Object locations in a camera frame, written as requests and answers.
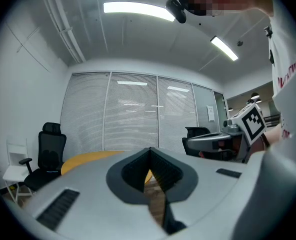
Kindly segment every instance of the white ceiling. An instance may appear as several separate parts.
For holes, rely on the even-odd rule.
[[[31,5],[31,15],[51,48],[66,64],[75,64],[56,32],[43,0],[27,1]],[[159,53],[160,57],[168,58],[169,63],[176,64],[182,60],[187,68],[222,83],[270,63],[268,40],[263,31],[269,25],[269,19],[258,10],[216,17],[200,17],[186,12],[187,23],[180,24],[139,14],[104,14],[103,3],[115,1],[164,7],[167,0],[62,0],[72,32],[86,60],[132,53],[149,59],[150,53]],[[224,40],[239,59],[232,61],[218,50],[210,42],[213,36]],[[238,41],[243,41],[243,46],[238,47]]]

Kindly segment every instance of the yellow table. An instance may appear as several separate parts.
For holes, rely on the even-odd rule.
[[[98,151],[98,152],[91,152],[91,153],[76,155],[64,162],[61,168],[61,175],[66,174],[69,170],[79,165],[85,164],[90,161],[107,158],[109,156],[114,156],[122,152],[123,151]],[[144,180],[144,183],[149,182],[151,177],[152,177],[152,172],[149,170],[146,176],[146,179]]]

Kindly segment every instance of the doorway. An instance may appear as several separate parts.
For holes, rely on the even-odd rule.
[[[219,117],[219,130],[222,130],[223,122],[228,119],[226,105],[224,102],[224,97],[221,93],[214,91],[214,97],[216,99],[218,117]]]

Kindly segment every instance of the floor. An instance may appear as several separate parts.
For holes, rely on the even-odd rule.
[[[21,193],[28,193],[28,189],[26,186],[22,186],[20,188]],[[144,195],[150,198],[150,206],[149,210],[155,220],[158,222],[159,225],[162,225],[163,214],[164,214],[164,203],[165,203],[165,195],[161,190],[160,186],[158,185],[157,181],[150,181],[149,183],[145,184],[144,187]],[[3,195],[4,198],[8,200],[12,200],[10,194],[7,192]],[[18,198],[18,205],[23,207],[29,200],[30,196],[20,196]]]

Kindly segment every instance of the black vent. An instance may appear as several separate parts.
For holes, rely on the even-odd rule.
[[[66,189],[64,190],[43,213],[37,218],[37,221],[51,230],[55,230],[61,220],[68,212],[74,201],[80,193]]]
[[[241,176],[240,172],[233,171],[233,170],[227,170],[227,169],[223,169],[223,168],[218,169],[216,171],[216,173],[223,174],[223,175],[233,177],[233,178],[237,178],[237,179]]]
[[[121,171],[123,180],[140,192],[144,190],[144,180],[149,172],[149,160],[149,152],[146,152],[124,166]]]
[[[183,178],[182,169],[154,152],[151,152],[151,171],[164,193]]]

